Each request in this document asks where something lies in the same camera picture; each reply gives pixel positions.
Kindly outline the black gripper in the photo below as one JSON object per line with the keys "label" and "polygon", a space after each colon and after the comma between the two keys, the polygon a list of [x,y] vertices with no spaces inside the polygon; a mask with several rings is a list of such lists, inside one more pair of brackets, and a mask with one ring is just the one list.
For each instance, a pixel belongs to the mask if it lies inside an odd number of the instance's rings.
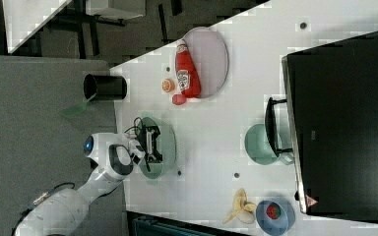
{"label": "black gripper", "polygon": [[135,163],[140,163],[145,160],[147,163],[161,163],[163,161],[162,154],[158,151],[157,138],[160,135],[158,126],[137,126],[135,128],[135,134],[137,141],[140,143],[140,147],[145,152],[144,156],[136,156],[134,158]]}

